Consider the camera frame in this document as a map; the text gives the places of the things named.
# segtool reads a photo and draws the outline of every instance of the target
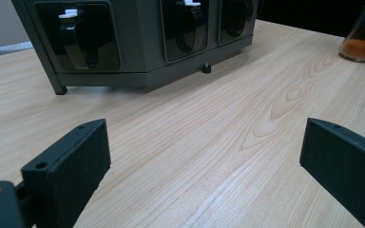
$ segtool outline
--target wood grain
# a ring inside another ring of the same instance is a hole
[[[76,227],[361,227],[298,162],[309,117],[365,137],[365,64],[338,57],[341,42],[258,21],[209,75],[65,96],[33,50],[0,56],[0,180],[105,118],[111,169]]]

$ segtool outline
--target wooden table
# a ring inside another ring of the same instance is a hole
[[[308,117],[365,137],[365,64],[338,57],[341,42],[258,21],[209,75],[65,96],[33,50],[0,56],[0,180],[105,118],[111,169],[76,227],[360,227],[298,162]]]

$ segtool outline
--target light wood surface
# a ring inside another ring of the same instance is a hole
[[[65,96],[33,50],[0,56],[0,180],[105,118],[111,169],[76,227],[360,227],[298,162],[308,117],[365,137],[365,64],[338,57],[341,42],[258,21],[211,74]]]

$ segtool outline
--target dark gray appliance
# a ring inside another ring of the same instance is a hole
[[[56,94],[157,86],[251,45],[258,0],[12,0]]]

